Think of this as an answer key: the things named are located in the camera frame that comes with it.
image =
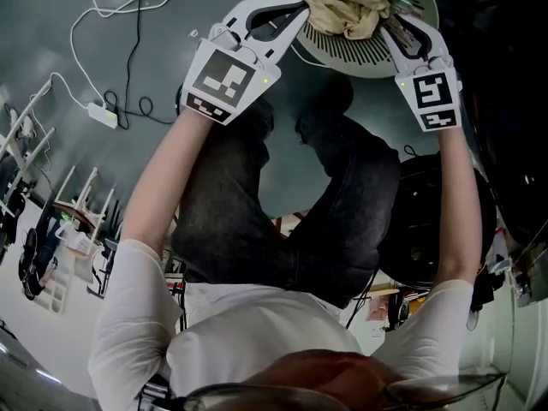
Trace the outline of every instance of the white t-shirt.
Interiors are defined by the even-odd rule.
[[[473,293],[470,283],[438,285],[373,356],[407,378],[456,374]],[[158,371],[178,396],[241,382],[289,353],[360,352],[339,310],[309,294],[250,284],[188,284],[188,328],[159,257],[138,241],[118,246],[93,339],[89,372],[104,411],[128,408]]]

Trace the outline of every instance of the glasses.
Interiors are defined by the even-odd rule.
[[[507,374],[459,375],[409,379],[384,389],[383,411],[427,411],[459,402],[499,381],[493,410],[497,409]],[[337,399],[314,390],[245,384],[217,384],[187,397],[157,400],[157,411],[350,411]]]

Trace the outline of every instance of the beige cloth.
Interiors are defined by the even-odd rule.
[[[310,24],[327,35],[368,39],[379,17],[388,18],[388,0],[305,0],[310,5]]]

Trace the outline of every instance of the gray floor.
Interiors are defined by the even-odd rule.
[[[126,0],[98,0],[99,6],[115,7]],[[154,4],[159,0],[146,0]],[[198,43],[189,33],[197,29],[206,36],[210,26],[222,20],[241,0],[170,0],[161,9],[148,11],[142,19],[142,42],[133,65],[130,108],[137,110],[140,96],[153,99],[155,116],[175,118],[174,100],[192,62]],[[77,68],[69,45],[69,29],[91,6],[91,0],[0,0],[0,92],[22,109],[30,94],[53,71],[65,76],[73,94],[84,104],[97,101],[84,75]],[[103,20],[88,15],[76,28],[78,56],[100,92],[116,91],[122,100],[126,61],[135,41],[136,15],[115,15]],[[289,51],[280,62],[283,78],[267,93],[275,107],[276,128],[267,145],[271,161],[263,171],[259,196],[265,212],[281,216],[310,208],[323,193],[328,179],[313,152],[299,145],[294,133],[297,112],[305,99],[329,77],[328,69],[314,68]],[[384,138],[401,159],[403,147],[418,153],[435,152],[435,137],[421,133],[392,79],[353,79],[354,103],[348,115]],[[105,194],[111,186],[116,197],[127,202],[146,162],[168,131],[168,127],[132,117],[129,131],[112,130],[89,118],[74,104],[64,85],[54,86],[36,108],[46,130],[56,128],[49,155],[53,167],[49,177],[54,187],[73,164],[84,181],[93,166],[99,169],[99,186]],[[8,118],[0,116],[0,133],[6,134]],[[47,169],[45,158],[39,165]],[[46,197],[48,183],[39,178],[37,193]]]

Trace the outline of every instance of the white sleeve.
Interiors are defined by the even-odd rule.
[[[158,371],[181,314],[158,255],[142,242],[120,242],[88,367],[104,411],[127,409]]]
[[[404,378],[458,374],[473,292],[463,280],[440,283],[373,356]]]

